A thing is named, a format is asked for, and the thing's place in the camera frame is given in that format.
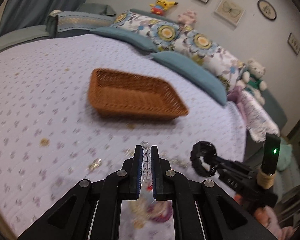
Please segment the yellow plush toy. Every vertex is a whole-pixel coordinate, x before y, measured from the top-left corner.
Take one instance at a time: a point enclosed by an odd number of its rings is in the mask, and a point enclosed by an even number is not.
[[[155,4],[150,4],[150,6],[152,7],[150,11],[154,14],[164,15],[165,11],[177,4],[177,2],[169,2],[168,0],[157,0]]]

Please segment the brown wicker basket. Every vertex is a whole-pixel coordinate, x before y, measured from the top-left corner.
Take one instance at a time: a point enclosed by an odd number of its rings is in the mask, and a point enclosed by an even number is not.
[[[171,120],[188,114],[168,82],[111,69],[92,72],[88,98],[102,117]]]

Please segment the white wall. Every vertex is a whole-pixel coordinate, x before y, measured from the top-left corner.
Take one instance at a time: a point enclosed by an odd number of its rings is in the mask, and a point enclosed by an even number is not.
[[[195,28],[228,49],[242,61],[255,58],[266,67],[264,79],[271,93],[278,100],[288,123],[283,129],[287,134],[300,119],[300,53],[295,55],[287,44],[290,32],[300,41],[300,13],[291,0],[267,0],[277,11],[272,22],[263,17],[257,7],[258,0],[233,0],[246,12],[238,27],[214,13],[220,0],[204,4],[198,0],[174,0],[179,4],[168,11],[167,17],[177,19],[186,9],[198,12]],[[155,0],[87,0],[111,5],[117,13],[130,8],[149,11]]]

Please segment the bedspread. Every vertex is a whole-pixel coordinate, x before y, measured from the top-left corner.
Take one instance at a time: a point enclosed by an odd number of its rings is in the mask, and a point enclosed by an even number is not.
[[[163,123],[101,119],[86,95],[90,74],[98,67],[167,80],[189,115]],[[236,106],[228,102],[221,107],[126,43],[88,34],[0,54],[0,213],[17,236],[79,180],[94,182],[119,170],[130,158],[127,150],[141,141],[189,163],[192,145],[200,140],[212,142],[221,157],[242,161],[245,125]],[[96,158],[102,165],[89,173]],[[173,168],[203,181],[191,165]]]

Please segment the white teddy bear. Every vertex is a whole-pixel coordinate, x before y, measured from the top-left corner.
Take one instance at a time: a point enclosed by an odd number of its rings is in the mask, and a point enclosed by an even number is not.
[[[248,71],[244,72],[242,79],[237,82],[238,86],[250,92],[262,106],[265,104],[265,99],[260,91],[266,90],[267,84],[261,78],[265,73],[266,68],[251,58],[248,60]]]

